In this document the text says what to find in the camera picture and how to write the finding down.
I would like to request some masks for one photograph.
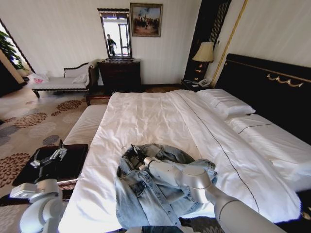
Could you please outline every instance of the patterned carpet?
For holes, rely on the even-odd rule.
[[[146,92],[166,92],[176,87],[153,87]],[[86,109],[85,93],[40,92],[28,88],[0,98],[0,197],[10,193],[12,181],[39,147],[56,145]],[[0,207],[0,233],[18,233],[27,205]],[[222,233],[213,218],[185,219],[197,232]]]

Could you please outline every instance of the denim jacket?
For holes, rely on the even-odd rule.
[[[126,229],[137,226],[177,226],[179,217],[196,211],[202,204],[195,202],[188,188],[168,184],[151,175],[136,159],[130,147],[120,159],[115,180],[116,214],[119,223]],[[194,161],[185,152],[167,145],[146,144],[137,146],[143,154],[175,165],[182,170],[187,165],[204,168],[213,183],[217,181],[215,165],[204,159]]]

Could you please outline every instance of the nightstand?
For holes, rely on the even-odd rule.
[[[201,87],[197,84],[193,84],[191,80],[181,79],[180,84],[181,84],[181,89],[190,90],[190,91],[194,91],[194,92],[206,90],[206,89],[210,88],[209,86],[208,87]]]

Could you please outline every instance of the headboard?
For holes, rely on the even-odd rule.
[[[311,68],[228,54],[215,88],[311,145]]]

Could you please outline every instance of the pillow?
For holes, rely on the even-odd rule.
[[[88,73],[89,63],[82,64],[79,67],[64,68],[64,78],[76,78],[81,74]]]
[[[46,83],[49,81],[49,78],[45,74],[35,74],[32,73],[27,76],[29,78],[29,84],[33,83]]]
[[[198,94],[206,99],[208,105],[222,119],[227,119],[231,115],[251,114],[255,110],[222,89],[209,89],[199,91]]]
[[[229,126],[296,191],[311,188],[311,146],[267,119],[253,114],[228,121]]]
[[[86,83],[87,77],[88,77],[88,74],[87,74],[87,73],[80,74],[78,77],[76,77],[76,78],[72,81],[72,83]]]

